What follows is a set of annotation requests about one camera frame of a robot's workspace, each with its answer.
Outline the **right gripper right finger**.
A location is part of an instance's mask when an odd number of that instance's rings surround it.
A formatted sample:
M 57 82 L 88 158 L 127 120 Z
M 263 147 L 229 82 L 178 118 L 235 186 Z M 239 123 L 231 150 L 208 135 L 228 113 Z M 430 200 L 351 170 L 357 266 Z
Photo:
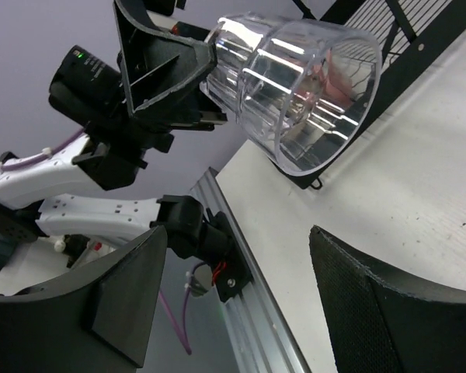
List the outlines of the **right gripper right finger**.
M 339 372 L 466 372 L 466 291 L 394 267 L 317 225 L 309 248 Z

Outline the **clear glass cup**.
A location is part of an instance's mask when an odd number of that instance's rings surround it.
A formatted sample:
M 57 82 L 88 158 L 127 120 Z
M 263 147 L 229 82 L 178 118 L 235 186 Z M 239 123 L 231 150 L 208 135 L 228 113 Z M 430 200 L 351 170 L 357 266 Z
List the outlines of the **clear glass cup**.
M 201 91 L 290 176 L 315 173 L 356 137 L 381 77 L 377 39 L 312 19 L 222 16 Z

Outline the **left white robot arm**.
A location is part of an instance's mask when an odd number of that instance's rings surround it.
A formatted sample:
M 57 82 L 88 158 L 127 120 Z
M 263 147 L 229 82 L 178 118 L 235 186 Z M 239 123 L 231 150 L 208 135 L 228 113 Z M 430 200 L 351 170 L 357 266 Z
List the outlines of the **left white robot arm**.
M 151 19 L 175 8 L 174 1 L 115 1 L 115 67 L 80 46 L 65 55 L 48 101 L 81 129 L 37 155 L 0 158 L 0 233 L 20 242 L 49 236 L 49 198 L 128 187 L 146 167 L 145 153 L 168 152 L 175 131 L 212 131 L 227 122 L 199 87 L 217 66 L 215 49 L 204 35 Z

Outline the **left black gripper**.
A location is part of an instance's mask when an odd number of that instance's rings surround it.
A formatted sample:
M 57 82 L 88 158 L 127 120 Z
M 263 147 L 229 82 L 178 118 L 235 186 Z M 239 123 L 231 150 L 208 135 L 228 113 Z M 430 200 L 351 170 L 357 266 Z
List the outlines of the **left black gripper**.
M 213 131 L 226 113 L 200 91 L 214 70 L 214 48 L 157 27 L 142 1 L 113 3 L 128 117 L 142 147 L 167 153 L 171 131 Z

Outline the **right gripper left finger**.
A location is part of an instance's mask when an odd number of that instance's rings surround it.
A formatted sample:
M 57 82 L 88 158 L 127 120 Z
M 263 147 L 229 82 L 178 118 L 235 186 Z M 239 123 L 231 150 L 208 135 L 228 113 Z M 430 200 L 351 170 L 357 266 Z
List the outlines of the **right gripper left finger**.
M 157 227 L 59 277 L 0 295 L 0 372 L 144 366 L 167 250 Z

